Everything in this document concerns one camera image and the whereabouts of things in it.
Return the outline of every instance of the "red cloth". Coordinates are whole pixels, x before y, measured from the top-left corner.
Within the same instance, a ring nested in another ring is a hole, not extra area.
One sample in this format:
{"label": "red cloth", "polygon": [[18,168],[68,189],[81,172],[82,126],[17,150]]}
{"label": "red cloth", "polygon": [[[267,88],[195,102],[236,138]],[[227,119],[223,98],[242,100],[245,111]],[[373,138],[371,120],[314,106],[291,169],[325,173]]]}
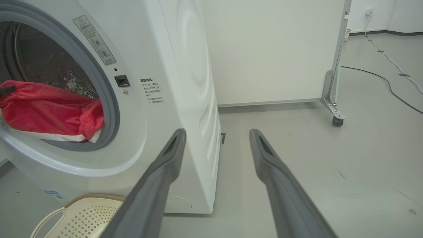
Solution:
{"label": "red cloth", "polygon": [[83,135],[91,140],[103,127],[100,100],[94,100],[53,86],[8,80],[16,91],[0,97],[4,121],[20,131],[68,136]]}

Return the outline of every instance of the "basket handle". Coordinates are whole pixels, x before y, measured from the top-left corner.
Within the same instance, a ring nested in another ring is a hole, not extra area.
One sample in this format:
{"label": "basket handle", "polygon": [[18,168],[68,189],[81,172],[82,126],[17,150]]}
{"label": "basket handle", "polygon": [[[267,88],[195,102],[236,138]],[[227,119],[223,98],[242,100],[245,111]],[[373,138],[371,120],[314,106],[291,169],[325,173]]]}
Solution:
{"label": "basket handle", "polygon": [[58,214],[59,212],[63,212],[62,217],[60,217],[59,221],[56,222],[56,224],[53,226],[53,228],[47,233],[46,236],[48,236],[50,234],[50,232],[57,226],[57,224],[59,224],[59,222],[63,219],[63,217],[65,216],[65,208],[59,208],[53,212],[51,212],[50,214],[48,214],[46,217],[44,217],[44,219],[42,219],[40,221],[40,223],[38,223],[38,225],[34,228],[34,230],[32,231],[32,234],[30,236],[30,238],[35,238],[38,234],[38,232],[40,231],[41,227],[44,226],[44,224],[50,220],[50,218],[54,217],[56,214]]}

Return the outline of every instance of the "metal bracket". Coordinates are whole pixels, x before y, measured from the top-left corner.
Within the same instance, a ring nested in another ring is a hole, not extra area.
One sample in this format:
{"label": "metal bracket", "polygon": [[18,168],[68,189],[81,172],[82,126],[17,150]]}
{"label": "metal bracket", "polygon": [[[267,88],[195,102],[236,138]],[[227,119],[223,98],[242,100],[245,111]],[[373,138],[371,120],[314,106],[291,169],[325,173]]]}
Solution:
{"label": "metal bracket", "polygon": [[351,8],[351,0],[345,0],[344,2],[344,14],[349,15],[349,10]]}
{"label": "metal bracket", "polygon": [[330,99],[330,91],[332,90],[334,71],[329,70],[326,72],[326,77],[324,79],[323,95],[320,99],[320,102],[337,118],[344,120],[346,116],[342,114],[337,108],[336,105],[332,103]]}

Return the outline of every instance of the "white washing machine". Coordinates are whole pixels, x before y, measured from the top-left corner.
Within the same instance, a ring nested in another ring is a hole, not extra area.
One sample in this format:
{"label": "white washing machine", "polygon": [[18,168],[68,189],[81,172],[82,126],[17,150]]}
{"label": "white washing machine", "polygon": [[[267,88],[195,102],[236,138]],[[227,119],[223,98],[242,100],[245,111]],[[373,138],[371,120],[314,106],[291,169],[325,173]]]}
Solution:
{"label": "white washing machine", "polygon": [[0,80],[100,98],[104,111],[96,143],[31,138],[3,123],[0,161],[61,203],[85,193],[127,195],[185,128],[165,212],[213,211],[221,127],[198,1],[3,1],[0,31]]}

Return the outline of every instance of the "floor stain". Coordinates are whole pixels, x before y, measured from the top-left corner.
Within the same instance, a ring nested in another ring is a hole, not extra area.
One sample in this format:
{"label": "floor stain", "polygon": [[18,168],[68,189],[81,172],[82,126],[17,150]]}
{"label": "floor stain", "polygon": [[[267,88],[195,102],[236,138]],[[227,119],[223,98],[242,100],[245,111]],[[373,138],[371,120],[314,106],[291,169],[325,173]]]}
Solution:
{"label": "floor stain", "polygon": [[305,117],[302,115],[301,110],[299,109],[299,107],[297,106],[299,113],[301,113],[302,118],[304,119],[305,123],[307,124],[308,128],[310,129],[310,131],[312,131],[311,127],[308,125],[308,122],[305,120]]}
{"label": "floor stain", "polygon": [[413,215],[416,215],[416,216],[417,216],[417,213],[416,213],[416,211],[415,211],[414,209],[410,209],[410,210],[408,210],[408,213],[411,213],[411,214],[413,214]]}
{"label": "floor stain", "polygon": [[341,171],[341,170],[339,170],[339,169],[336,169],[337,171],[338,171],[338,173],[339,173],[339,175],[341,176],[341,177],[343,177],[344,179],[346,179],[346,175],[345,174],[343,174],[343,172]]}
{"label": "floor stain", "polygon": [[413,203],[417,204],[419,207],[423,208],[422,205],[420,205],[419,203],[417,203],[416,201],[414,201],[413,199],[411,199],[409,196],[405,195],[404,193],[401,193],[404,197],[410,199]]}
{"label": "floor stain", "polygon": [[345,196],[345,199],[352,199],[352,198],[358,198],[358,194],[352,195],[352,196]]}

